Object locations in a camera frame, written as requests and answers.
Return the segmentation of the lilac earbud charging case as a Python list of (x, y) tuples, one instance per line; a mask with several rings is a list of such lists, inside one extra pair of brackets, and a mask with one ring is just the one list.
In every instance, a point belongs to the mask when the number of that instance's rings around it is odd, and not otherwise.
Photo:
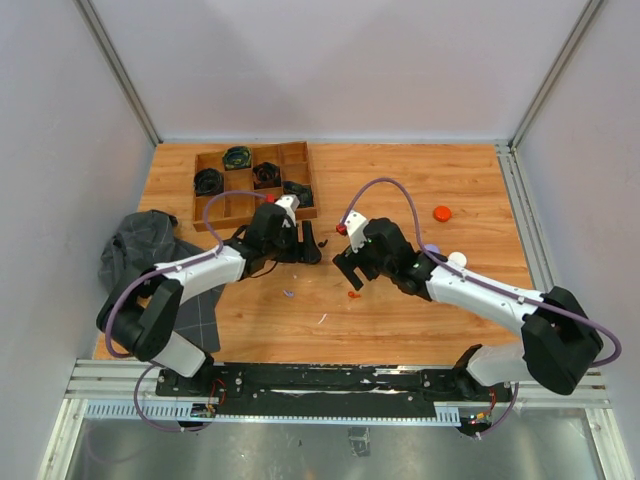
[(437, 245), (434, 244), (424, 244), (423, 247), (431, 253), (440, 254), (441, 250)]

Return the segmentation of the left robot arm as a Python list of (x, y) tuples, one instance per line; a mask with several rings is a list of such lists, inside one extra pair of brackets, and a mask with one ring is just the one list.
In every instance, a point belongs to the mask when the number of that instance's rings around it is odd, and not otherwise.
[(100, 310), (98, 329), (136, 359), (177, 373), (190, 394), (207, 393), (214, 383), (214, 371), (205, 365), (211, 358), (174, 330), (180, 306), (251, 277), (270, 260), (290, 256), (298, 244), (298, 207), (296, 196), (283, 195), (257, 208), (242, 237), (180, 261), (134, 263)]

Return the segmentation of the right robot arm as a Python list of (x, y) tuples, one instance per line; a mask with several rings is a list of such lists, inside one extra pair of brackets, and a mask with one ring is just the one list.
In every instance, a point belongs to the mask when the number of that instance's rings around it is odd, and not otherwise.
[(568, 396), (603, 348), (596, 329), (582, 323), (585, 312), (566, 289), (543, 293), (470, 272), (446, 256), (414, 249), (387, 218), (369, 220), (352, 212), (336, 230), (349, 244), (333, 263), (355, 290), (365, 280), (383, 276), (407, 295), (462, 308), (517, 335), (511, 344), (474, 345), (464, 352), (452, 377), (463, 399), (519, 381), (535, 381)]

